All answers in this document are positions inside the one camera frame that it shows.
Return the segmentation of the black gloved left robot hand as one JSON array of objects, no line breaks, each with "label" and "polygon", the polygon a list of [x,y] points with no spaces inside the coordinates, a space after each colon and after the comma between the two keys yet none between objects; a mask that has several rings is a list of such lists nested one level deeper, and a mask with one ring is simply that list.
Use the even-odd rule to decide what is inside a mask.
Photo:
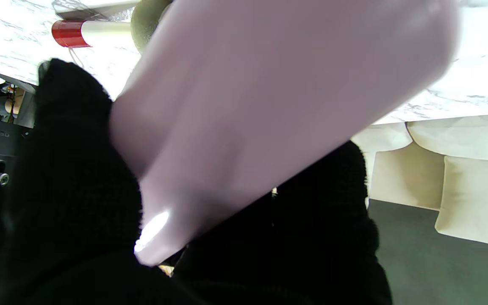
[{"label": "black gloved left robot hand", "polygon": [[36,102],[5,208],[0,305],[393,304],[352,141],[192,241],[168,277],[134,255],[141,195],[102,85],[54,58]]}]

